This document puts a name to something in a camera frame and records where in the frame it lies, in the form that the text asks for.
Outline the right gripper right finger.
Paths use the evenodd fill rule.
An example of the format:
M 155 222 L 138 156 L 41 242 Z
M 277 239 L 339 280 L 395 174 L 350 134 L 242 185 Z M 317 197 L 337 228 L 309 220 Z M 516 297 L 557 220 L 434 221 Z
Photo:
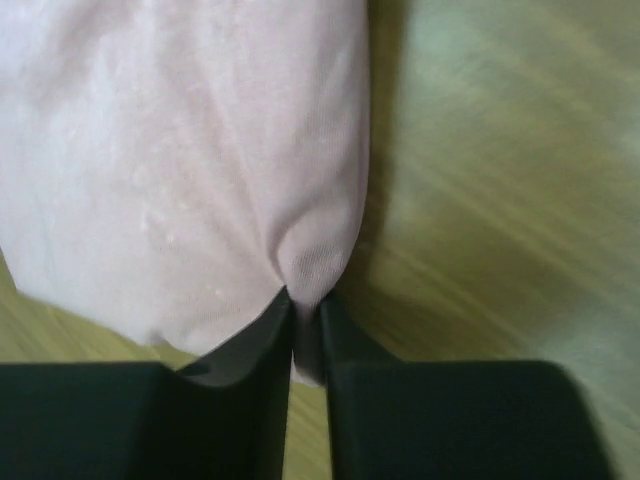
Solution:
M 611 479 L 572 378 L 544 361 L 409 362 L 320 305 L 337 479 Z

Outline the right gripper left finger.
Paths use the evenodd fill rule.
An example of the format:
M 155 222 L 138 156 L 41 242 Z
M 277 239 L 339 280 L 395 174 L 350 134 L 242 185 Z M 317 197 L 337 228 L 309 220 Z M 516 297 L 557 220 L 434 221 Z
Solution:
M 293 342 L 286 291 L 174 370 L 161 362 L 1 368 L 5 479 L 278 479 Z

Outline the dusty pink printed t-shirt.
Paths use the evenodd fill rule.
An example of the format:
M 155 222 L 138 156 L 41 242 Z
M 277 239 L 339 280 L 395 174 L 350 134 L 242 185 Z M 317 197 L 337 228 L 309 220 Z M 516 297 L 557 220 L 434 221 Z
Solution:
M 295 379 L 360 230 L 363 1 L 5 1 L 1 250 L 23 294 L 201 355 L 286 290 Z

